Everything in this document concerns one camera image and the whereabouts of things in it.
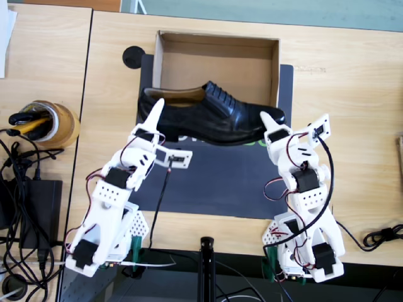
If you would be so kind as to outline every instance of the cardboard box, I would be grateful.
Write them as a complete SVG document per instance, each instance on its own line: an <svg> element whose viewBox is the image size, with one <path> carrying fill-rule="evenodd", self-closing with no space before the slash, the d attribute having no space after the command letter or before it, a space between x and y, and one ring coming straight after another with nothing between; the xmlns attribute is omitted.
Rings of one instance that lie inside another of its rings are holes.
<svg viewBox="0 0 403 302"><path fill-rule="evenodd" d="M213 81L236 99L278 106L280 40L159 31L152 86L190 89Z"/></svg>

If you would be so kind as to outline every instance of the black mat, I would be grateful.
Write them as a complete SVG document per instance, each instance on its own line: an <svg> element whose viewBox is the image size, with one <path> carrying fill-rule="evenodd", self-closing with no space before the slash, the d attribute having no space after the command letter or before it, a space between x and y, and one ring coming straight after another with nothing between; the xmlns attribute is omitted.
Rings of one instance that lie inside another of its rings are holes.
<svg viewBox="0 0 403 302"><path fill-rule="evenodd" d="M143 57L140 89L151 87L152 82L153 56ZM286 113L288 125L291 124L292 86L293 67L281 65L279 107ZM188 137L165 146L192 150L193 158L188 169L173 169L161 211L246 218L273 218L287 211L283 201L272 202L263 195L266 182L278 177L277 167L271 163L263 140L236 147L218 147ZM130 201L141 210L155 211L165 175L166 168L154 165ZM279 184L270 188L268 194L277 197L285 186Z"/></svg>

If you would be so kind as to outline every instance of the tape roll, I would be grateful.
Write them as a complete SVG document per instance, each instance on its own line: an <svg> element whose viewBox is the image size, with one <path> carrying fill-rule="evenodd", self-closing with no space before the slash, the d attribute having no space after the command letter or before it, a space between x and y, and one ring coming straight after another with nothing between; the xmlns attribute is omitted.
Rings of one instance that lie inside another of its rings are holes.
<svg viewBox="0 0 403 302"><path fill-rule="evenodd" d="M61 104L48 101L35 101L25 106L20 112L46 110L52 116L52 129L35 142L45 148L66 148L71 145L80 133L80 121L75 112Z"/></svg>

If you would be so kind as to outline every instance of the wooden table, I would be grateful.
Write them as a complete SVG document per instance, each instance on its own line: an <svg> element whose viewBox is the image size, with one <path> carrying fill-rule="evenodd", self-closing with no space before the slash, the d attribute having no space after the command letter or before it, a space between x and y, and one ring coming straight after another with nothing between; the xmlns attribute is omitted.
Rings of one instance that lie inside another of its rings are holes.
<svg viewBox="0 0 403 302"><path fill-rule="evenodd" d="M396 135L403 130L403 34L94 12L82 128L69 227L88 207L84 178L126 143L135 125L140 69L127 68L132 45L154 53L157 30L281 38L281 62L295 68L292 124L331 116L335 217L359 239L403 222ZM326 154L319 150L321 161ZM145 212L149 225L153 212ZM160 213L154 247L198 250L212 236L216 252L262 255L269 221ZM364 253L344 234L344 262L403 266L401 242Z"/></svg>
<svg viewBox="0 0 403 302"><path fill-rule="evenodd" d="M79 114L92 9L28 4L10 4L9 9L17 11L18 16L8 47L6 78L0 79L1 128L9 126L8 117L12 113L37 99L63 104ZM5 134L1 139L9 148L15 141ZM23 148L31 150L32 146L23 144ZM57 160L41 162L42 179L63 181L58 236L61 241L67 220L75 152L74 143L58 155ZM3 150L1 158L7 159ZM4 251L5 247L0 245L1 256ZM54 248L56 260L60 260L61 251L61 247ZM54 301L57 278L49 284L49 290L49 301ZM43 291L39 291L31 301L42 299Z"/></svg>

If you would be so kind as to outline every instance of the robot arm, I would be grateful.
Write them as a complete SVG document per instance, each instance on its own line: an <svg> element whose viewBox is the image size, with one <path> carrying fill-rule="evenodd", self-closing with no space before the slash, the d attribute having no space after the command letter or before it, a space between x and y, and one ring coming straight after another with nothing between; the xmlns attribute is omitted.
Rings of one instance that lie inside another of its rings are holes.
<svg viewBox="0 0 403 302"><path fill-rule="evenodd" d="M160 99L148 118L136 125L127 145L117 151L97 174L101 179L91 195L91 206L67 252L66 267L92 277L105 262L126 258L133 236L144 239L149 227L136 204L130 203L154 164L187 169L192 151L170 150L159 145L157 123L164 107ZM165 153L157 159L157 150Z"/></svg>
<svg viewBox="0 0 403 302"><path fill-rule="evenodd" d="M314 148L331 135L329 116L324 115L307 128L293 132L286 125L278 125L270 115L261 113L267 129L264 134L269 158L278 166L288 190L286 202L291 212L275 216L263 235L263 243L272 244L287 239L311 223L323 209L330 179L326 165L319 166ZM307 137L307 143L300 138ZM326 208L323 215L306 232L280 244L277 249L280 267L285 277L313 277L322 282L344 274L338 257L345 249L341 231Z"/></svg>

